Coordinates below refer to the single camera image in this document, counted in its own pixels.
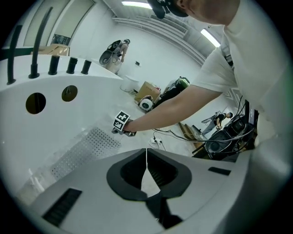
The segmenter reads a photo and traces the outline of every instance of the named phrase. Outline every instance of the perforated grille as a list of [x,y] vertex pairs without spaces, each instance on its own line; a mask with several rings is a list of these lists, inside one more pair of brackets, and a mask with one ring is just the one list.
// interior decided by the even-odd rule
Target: perforated grille
[[93,128],[51,166],[51,173],[56,180],[59,180],[84,164],[117,154],[120,146],[118,141],[105,132]]

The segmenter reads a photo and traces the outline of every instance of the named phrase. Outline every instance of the black cap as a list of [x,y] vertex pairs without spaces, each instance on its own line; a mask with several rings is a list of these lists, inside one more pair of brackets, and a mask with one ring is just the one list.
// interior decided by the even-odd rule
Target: black cap
[[152,7],[152,10],[159,19],[163,19],[165,15],[169,13],[166,8],[176,16],[188,16],[179,9],[174,0],[147,0],[147,2]]

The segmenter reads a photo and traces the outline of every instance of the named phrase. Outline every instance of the white bucket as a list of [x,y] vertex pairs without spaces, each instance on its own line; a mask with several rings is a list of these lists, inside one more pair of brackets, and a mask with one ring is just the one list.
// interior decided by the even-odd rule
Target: white bucket
[[134,78],[126,75],[124,77],[124,80],[120,86],[120,89],[122,89],[125,92],[133,91],[138,85],[138,80],[135,80]]

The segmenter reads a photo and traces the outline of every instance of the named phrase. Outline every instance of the ceiling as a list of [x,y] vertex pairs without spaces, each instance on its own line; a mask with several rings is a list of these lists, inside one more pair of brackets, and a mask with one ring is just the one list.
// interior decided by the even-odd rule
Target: ceiling
[[222,41],[222,26],[212,26],[191,17],[181,18],[173,14],[166,15],[166,20],[160,21],[150,9],[123,6],[121,0],[103,1],[115,14],[114,20],[119,24],[135,27],[160,37],[180,48],[199,65],[202,65],[205,58],[215,49],[215,46],[201,34],[201,30],[205,28],[219,42]]

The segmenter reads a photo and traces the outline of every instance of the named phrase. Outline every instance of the white t-shirt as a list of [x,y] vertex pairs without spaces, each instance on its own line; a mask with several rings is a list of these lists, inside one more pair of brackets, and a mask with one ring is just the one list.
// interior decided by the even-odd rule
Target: white t-shirt
[[219,47],[206,59],[193,85],[218,92],[238,87],[276,133],[293,131],[292,61],[269,16],[255,2],[241,0],[232,22],[224,27],[224,41],[234,70]]

